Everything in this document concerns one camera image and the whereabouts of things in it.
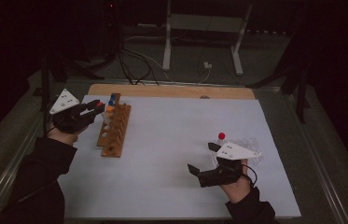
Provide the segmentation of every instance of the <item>wooden block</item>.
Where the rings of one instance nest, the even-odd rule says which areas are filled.
[[[125,133],[130,119],[131,106],[120,105],[121,94],[115,94],[116,100],[113,116],[110,117],[109,125],[103,122],[97,142],[97,146],[103,148],[101,152],[103,157],[121,157]]]

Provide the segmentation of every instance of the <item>metal rail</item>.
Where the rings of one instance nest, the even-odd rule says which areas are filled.
[[[314,145],[309,132],[304,127],[304,125],[299,122],[299,119],[295,111],[296,102],[293,98],[293,95],[284,95],[284,97],[287,106],[290,109],[290,114],[292,115],[293,120],[298,126],[302,138],[305,141],[309,156],[311,158],[311,162],[313,164],[313,168],[316,172],[316,176],[319,179],[319,183],[321,184],[321,187],[326,195],[327,201],[330,205],[334,217],[337,220],[337,223],[348,224],[348,213],[345,211],[343,204],[341,203],[340,196],[337,193],[336,188],[334,187],[334,184],[327,173],[327,170],[322,162],[319,152],[316,146]]]
[[[42,120],[42,116],[37,116],[35,121],[31,124],[31,127],[25,135],[19,149],[0,177],[0,209],[7,198],[8,191],[11,189],[11,185],[16,177],[16,172],[22,158],[33,147],[35,136],[37,135],[37,132],[41,130]]]

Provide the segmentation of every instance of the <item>red ball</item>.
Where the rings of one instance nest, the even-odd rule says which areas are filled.
[[[225,135],[224,133],[219,133],[218,138],[219,138],[220,140],[223,140],[225,137],[226,137],[226,135]]]

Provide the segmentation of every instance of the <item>person's arm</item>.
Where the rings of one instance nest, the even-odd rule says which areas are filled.
[[[0,223],[63,223],[64,198],[56,180],[69,171],[77,135],[53,129],[36,139],[34,151],[21,162]]]
[[[220,186],[229,197],[226,203],[234,223],[270,224],[275,221],[275,211],[268,202],[261,202],[258,188],[252,188],[249,180],[241,176],[237,182]]]

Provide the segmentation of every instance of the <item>dark background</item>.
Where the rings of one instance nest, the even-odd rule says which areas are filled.
[[[214,1],[174,2],[176,10],[197,8],[204,14],[220,11],[211,7]],[[110,4],[114,4],[118,17]],[[91,29],[90,24],[111,22],[112,17],[117,17],[117,21],[130,26],[139,22],[160,26],[165,23],[165,8],[161,0],[1,0],[0,121],[28,90],[26,78],[40,69],[40,48],[44,44],[69,58],[87,61],[112,48],[101,49],[93,44],[95,39],[102,35],[113,38],[109,31],[102,34]],[[231,16],[241,12],[225,13]],[[294,63],[293,58],[310,63],[309,84],[315,87],[348,150],[348,1],[254,1],[247,28],[254,35],[267,31],[292,36],[278,70]]]

